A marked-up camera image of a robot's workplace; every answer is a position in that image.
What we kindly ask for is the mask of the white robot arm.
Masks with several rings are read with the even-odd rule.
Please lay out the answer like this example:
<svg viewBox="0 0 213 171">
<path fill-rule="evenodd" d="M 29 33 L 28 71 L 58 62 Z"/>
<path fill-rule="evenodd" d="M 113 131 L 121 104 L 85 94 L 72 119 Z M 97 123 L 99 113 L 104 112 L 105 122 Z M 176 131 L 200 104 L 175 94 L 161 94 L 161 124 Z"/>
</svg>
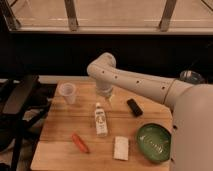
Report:
<svg viewBox="0 0 213 171">
<path fill-rule="evenodd" d="M 87 73 L 103 96 L 114 85 L 132 91 L 172 111 L 169 171 L 213 171 L 213 85 L 193 85 L 175 78 L 128 72 L 116 68 L 116 59 L 104 53 Z"/>
</svg>

